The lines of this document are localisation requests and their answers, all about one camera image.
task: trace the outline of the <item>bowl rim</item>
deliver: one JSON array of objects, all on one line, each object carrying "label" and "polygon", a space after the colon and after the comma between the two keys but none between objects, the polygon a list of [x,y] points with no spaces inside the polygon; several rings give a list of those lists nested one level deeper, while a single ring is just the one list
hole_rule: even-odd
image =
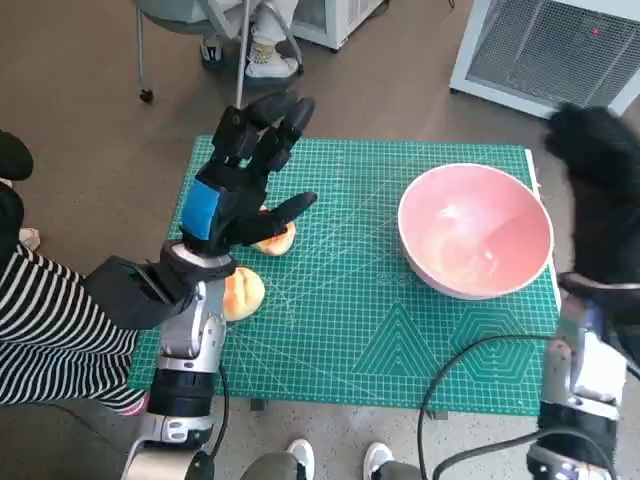
[{"label": "bowl rim", "polygon": [[[413,189],[416,188],[416,185],[418,184],[418,181],[421,180],[423,177],[427,177],[431,174],[433,174],[434,172],[437,171],[441,171],[441,170],[445,170],[445,169],[449,169],[449,168],[459,168],[459,167],[474,167],[474,168],[481,168],[484,170],[488,170],[494,173],[498,173],[500,175],[503,175],[511,180],[513,180],[514,182],[516,182],[517,184],[519,184],[522,188],[524,188],[524,190],[531,195],[531,197],[535,200],[536,204],[540,207],[540,210],[542,211],[544,218],[546,219],[546,223],[547,223],[547,228],[549,230],[549,251],[547,252],[546,255],[546,259],[545,261],[542,263],[542,265],[540,266],[540,268],[535,272],[535,274],[531,275],[531,277],[522,282],[521,284],[512,287],[508,290],[482,290],[482,289],[478,289],[478,290],[473,290],[471,292],[461,292],[459,291],[457,288],[452,287],[448,282],[444,281],[441,277],[439,277],[437,274],[434,274],[431,272],[430,269],[425,268],[424,265],[422,264],[422,262],[420,262],[418,260],[418,258],[416,258],[413,253],[411,252],[411,249],[409,248],[409,244],[405,238],[404,232],[403,232],[403,224],[405,223],[404,219],[403,219],[403,206],[407,200],[407,196],[409,194],[409,192]],[[533,283],[541,274],[542,272],[545,270],[545,268],[547,268],[547,266],[549,265],[549,262],[551,261],[552,255],[553,255],[553,249],[554,249],[554,245],[555,245],[555,237],[554,237],[554,232],[553,232],[553,223],[551,222],[551,217],[549,216],[549,212],[547,211],[546,207],[544,206],[544,204],[542,203],[542,200],[540,199],[539,194],[536,194],[536,192],[527,187],[524,183],[522,183],[520,180],[518,180],[516,177],[514,177],[513,175],[500,170],[499,168],[496,167],[491,167],[489,165],[482,165],[479,163],[472,163],[472,162],[459,162],[459,163],[447,163],[445,165],[440,165],[438,167],[434,167],[434,168],[430,168],[429,170],[426,170],[425,172],[422,172],[420,175],[418,175],[416,178],[414,178],[411,183],[407,186],[407,188],[404,190],[404,193],[402,194],[402,197],[400,198],[400,203],[398,204],[398,232],[400,233],[400,240],[402,242],[402,244],[404,245],[404,251],[406,252],[406,254],[408,256],[411,257],[412,262],[418,266],[418,268],[420,268],[420,270],[422,271],[422,273],[424,273],[425,275],[428,275],[429,277],[433,278],[436,282],[444,285],[445,287],[447,287],[448,289],[454,291],[454,292],[458,292],[460,294],[464,294],[464,295],[470,295],[470,296],[477,296],[477,297],[483,297],[483,298],[495,298],[495,297],[499,297],[502,295],[508,295],[510,293],[514,293],[517,292],[518,290],[522,290],[523,288],[529,286],[531,283]]]}]

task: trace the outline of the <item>green cutting mat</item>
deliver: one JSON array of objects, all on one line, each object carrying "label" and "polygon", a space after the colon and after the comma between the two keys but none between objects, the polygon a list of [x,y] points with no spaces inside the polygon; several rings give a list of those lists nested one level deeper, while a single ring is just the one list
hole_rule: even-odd
[{"label": "green cutting mat", "polygon": [[[196,140],[180,210],[192,177],[212,152]],[[318,202],[297,222],[294,248],[280,258],[237,248],[263,278],[259,312],[229,328],[223,361],[231,394],[264,399],[415,408],[439,366],[483,336],[551,334],[556,322],[552,273],[500,299],[443,296],[411,272],[396,210],[420,173],[448,162],[498,167],[531,186],[519,146],[303,139],[269,183],[268,205],[307,190]],[[176,216],[170,238],[179,235]],[[158,332],[144,332],[130,385],[148,388]],[[536,415],[543,345],[481,347],[438,389],[433,408]]]}]

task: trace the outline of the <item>air conditioner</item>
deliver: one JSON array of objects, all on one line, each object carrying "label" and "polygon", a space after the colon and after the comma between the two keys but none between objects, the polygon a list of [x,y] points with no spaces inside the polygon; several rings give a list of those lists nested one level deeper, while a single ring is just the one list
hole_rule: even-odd
[{"label": "air conditioner", "polygon": [[640,93],[640,0],[476,0],[450,87],[540,117],[621,114]]},{"label": "air conditioner", "polygon": [[291,31],[296,37],[338,51],[349,35],[384,2],[385,0],[300,0]]}]

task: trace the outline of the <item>bun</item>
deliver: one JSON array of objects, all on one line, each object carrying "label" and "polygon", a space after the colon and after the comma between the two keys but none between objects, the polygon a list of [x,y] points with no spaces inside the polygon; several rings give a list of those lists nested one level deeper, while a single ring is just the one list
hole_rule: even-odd
[{"label": "bun", "polygon": [[264,300],[264,283],[252,270],[238,267],[224,282],[222,300],[224,316],[228,322],[243,320],[253,314]]},{"label": "bun", "polygon": [[267,238],[258,243],[251,245],[256,250],[261,251],[267,255],[280,256],[287,253],[293,245],[293,240],[296,236],[296,224],[289,222],[287,224],[287,231],[282,235],[276,235],[275,237]]}]

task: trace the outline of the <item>black fabric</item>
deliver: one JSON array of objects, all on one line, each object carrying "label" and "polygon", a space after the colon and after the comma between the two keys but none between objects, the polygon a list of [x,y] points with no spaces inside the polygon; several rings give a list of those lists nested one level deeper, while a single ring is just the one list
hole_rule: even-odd
[{"label": "black fabric", "polygon": [[289,452],[267,453],[255,460],[241,480],[306,480],[306,472]]},{"label": "black fabric", "polygon": [[16,192],[0,182],[0,272],[4,271],[16,250],[23,218],[22,200]]},{"label": "black fabric", "polygon": [[[109,257],[87,276],[83,286],[116,326],[150,330],[177,314],[182,305],[164,303],[134,267],[138,266],[119,257]],[[154,286],[161,290],[164,285]]]},{"label": "black fabric", "polygon": [[[33,171],[33,158],[27,146],[8,132],[0,130],[0,178],[26,180]],[[24,218],[22,200],[7,185],[0,183],[0,272],[15,251]]]},{"label": "black fabric", "polygon": [[33,171],[33,157],[18,137],[0,130],[0,178],[26,180]]},{"label": "black fabric", "polygon": [[640,281],[640,142],[604,108],[564,105],[547,149],[567,166],[575,198],[574,271],[613,284]]}]

